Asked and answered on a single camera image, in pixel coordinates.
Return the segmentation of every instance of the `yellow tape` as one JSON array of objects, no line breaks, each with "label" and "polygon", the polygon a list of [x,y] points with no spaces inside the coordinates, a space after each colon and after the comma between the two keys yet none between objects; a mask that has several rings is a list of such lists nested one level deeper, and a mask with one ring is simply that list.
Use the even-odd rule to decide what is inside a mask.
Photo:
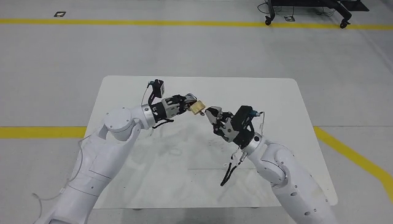
[{"label": "yellow tape", "polygon": [[[214,26],[214,27],[251,27],[251,28],[308,28],[339,29],[338,24],[323,23],[280,23],[241,21],[180,21],[180,20],[70,20],[39,18],[0,18],[0,25],[136,25],[136,26]],[[348,25],[347,29],[393,30],[393,25]]]},{"label": "yellow tape", "polygon": [[374,164],[364,156],[358,154],[338,139],[335,139],[324,130],[315,126],[314,131],[319,140],[331,146],[331,148],[336,150],[338,153],[344,155],[346,158],[377,178],[382,183],[388,197],[393,203],[393,178],[388,172],[381,169],[378,165]]},{"label": "yellow tape", "polygon": [[[365,171],[376,177],[385,188],[389,199],[393,203],[393,178],[364,156],[335,139],[324,130],[314,127],[317,138],[331,146],[338,153],[360,166]],[[0,139],[64,139],[83,138],[86,127],[0,127]]]},{"label": "yellow tape", "polygon": [[83,138],[86,127],[0,127],[0,139]]}]

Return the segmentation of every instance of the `cart wheel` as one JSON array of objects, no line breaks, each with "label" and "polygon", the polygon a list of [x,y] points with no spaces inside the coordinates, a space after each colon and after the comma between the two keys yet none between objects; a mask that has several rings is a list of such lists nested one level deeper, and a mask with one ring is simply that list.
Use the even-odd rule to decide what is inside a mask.
[{"label": "cart wheel", "polygon": [[344,29],[348,24],[346,22],[341,22],[340,28]]}]

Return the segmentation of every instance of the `floor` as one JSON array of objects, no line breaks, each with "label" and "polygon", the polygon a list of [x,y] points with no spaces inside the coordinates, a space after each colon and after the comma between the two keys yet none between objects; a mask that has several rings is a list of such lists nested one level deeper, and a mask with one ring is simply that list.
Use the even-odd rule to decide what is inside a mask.
[{"label": "floor", "polygon": [[[0,18],[264,21],[262,0],[0,0]],[[366,0],[351,23],[393,23],[393,0]],[[295,8],[297,23],[339,23]],[[283,8],[274,22],[285,22]],[[288,77],[314,126],[393,174],[393,31],[204,26],[0,24],[0,126],[86,126],[103,77]],[[320,142],[340,223],[391,223],[378,179]],[[31,196],[56,194],[74,139],[0,140],[0,223],[32,223]],[[44,203],[44,211],[53,202]],[[89,223],[293,223],[281,207],[104,209]]]}]

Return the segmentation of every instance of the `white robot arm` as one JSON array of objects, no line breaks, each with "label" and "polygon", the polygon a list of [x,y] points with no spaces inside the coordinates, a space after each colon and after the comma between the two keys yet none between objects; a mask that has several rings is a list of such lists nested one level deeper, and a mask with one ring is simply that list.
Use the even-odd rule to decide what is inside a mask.
[{"label": "white robot arm", "polygon": [[238,145],[259,175],[271,182],[273,193],[296,223],[338,223],[324,192],[293,153],[254,131],[251,120],[260,113],[251,106],[241,106],[234,115],[220,107],[209,107],[205,114],[213,133]]},{"label": "white robot arm", "polygon": [[[73,177],[58,202],[35,224],[86,224],[98,197],[122,168],[141,129],[156,128],[183,114],[197,99],[192,94],[161,98],[163,81],[151,81],[153,92],[148,104],[108,112],[103,124],[85,140],[74,166]],[[115,139],[107,139],[108,131]]]}]

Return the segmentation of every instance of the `white table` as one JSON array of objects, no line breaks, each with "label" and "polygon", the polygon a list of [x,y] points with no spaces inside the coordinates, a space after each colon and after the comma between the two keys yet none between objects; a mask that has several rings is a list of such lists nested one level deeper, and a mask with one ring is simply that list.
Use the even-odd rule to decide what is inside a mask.
[{"label": "white table", "polygon": [[[86,135],[111,109],[139,105],[148,81],[156,78],[165,81],[164,97],[193,93],[206,107],[221,106],[235,113],[241,105],[250,105],[265,111],[264,134],[290,148],[318,181],[329,202],[337,203],[306,107],[292,79],[107,76]],[[187,112],[149,135],[150,131],[141,133],[95,209],[280,206],[269,182],[247,160],[224,187],[220,186],[227,168],[224,164],[236,145],[213,134],[206,117]]]}]

